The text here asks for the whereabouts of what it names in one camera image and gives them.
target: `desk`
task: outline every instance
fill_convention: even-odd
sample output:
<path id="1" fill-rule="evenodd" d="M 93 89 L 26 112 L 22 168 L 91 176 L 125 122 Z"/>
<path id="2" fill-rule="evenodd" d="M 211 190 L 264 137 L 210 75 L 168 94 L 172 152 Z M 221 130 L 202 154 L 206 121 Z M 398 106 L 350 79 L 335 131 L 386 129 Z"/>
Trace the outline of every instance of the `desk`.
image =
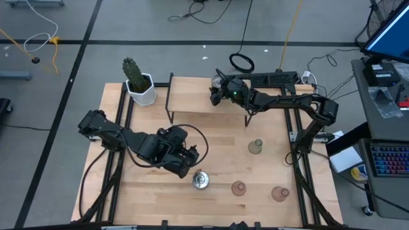
<path id="1" fill-rule="evenodd" d="M 366 122 L 359 125 L 357 128 L 349 131 L 347 134 L 332 141 L 327 145 L 329 155 L 339 153 L 353 144 L 357 143 L 362 138 L 375 138 L 391 141 L 409 141 L 408 127 L 404 124 L 409 124 L 409 112 L 402 111 L 404 114 L 401 118 L 384 119 L 372 101 L 368 93 L 368 83 L 362 73 L 365 68 L 362 60 L 357 59 L 352 62 L 353 74 L 357 81 L 357 87 L 362 100 Z M 400 84 L 405 84 L 406 89 L 409 89 L 409 82 L 401 80 L 395 86 L 389 88 L 392 98 L 395 98 Z"/>
<path id="2" fill-rule="evenodd" d="M 121 85 L 106 84 L 102 95 L 100 109 L 111 121 L 115 120 Z M 278 89 L 259 90 L 280 94 Z M 301 94 L 310 93 L 313 89 L 299 86 L 297 90 Z M 134 104 L 130 124 L 133 131 L 155 133 L 160 127 L 169 127 L 165 111 L 166 95 L 167 88 L 157 88 L 157 99 L 153 105 L 140 107 Z M 121 119 L 122 125 L 125 114 L 126 111 Z M 305 127 L 311 122 L 304 112 L 301 112 L 301 118 Z M 293 168 L 284 163 L 284 157 L 289 152 L 289 140 L 282 110 L 259 113 L 247 128 L 243 126 L 242 116 L 229 114 L 180 112 L 174 123 L 189 123 L 198 127 L 208 139 L 208 156 L 184 179 L 179 179 L 164 169 L 140 168 L 125 155 L 114 224 L 160 225 L 162 220 L 168 220 L 172 226 L 229 226 L 232 222 L 244 220 L 249 226 L 253 226 L 254 222 L 261 222 L 265 227 L 302 226 Z M 194 130 L 187 131 L 187 146 L 197 144 L 198 152 L 203 154 L 205 145 L 201 136 Z M 247 150 L 248 143 L 256 138 L 264 142 L 263 152 L 259 155 L 250 154 Z M 314 144 L 313 149 L 325 153 L 323 144 Z M 90 144 L 85 169 L 101 151 L 100 142 Z M 343 222 L 328 161 L 312 154 L 309 160 L 316 195 L 332 216 Z M 106 161 L 107 155 L 88 174 L 84 187 L 84 210 L 89 208 L 100 192 Z M 210 175 L 210 186 L 206 190 L 196 190 L 192 185 L 192 175 L 197 169 Z M 231 184 L 236 180 L 247 184 L 247 192 L 242 197 L 231 192 Z M 275 186 L 289 188 L 287 200 L 277 203 L 272 199 L 270 193 Z M 309 223 L 313 223 L 306 195 L 305 200 Z M 103 220 L 107 219 L 108 204 L 105 202 Z M 72 220 L 78 218 L 77 198 Z"/>

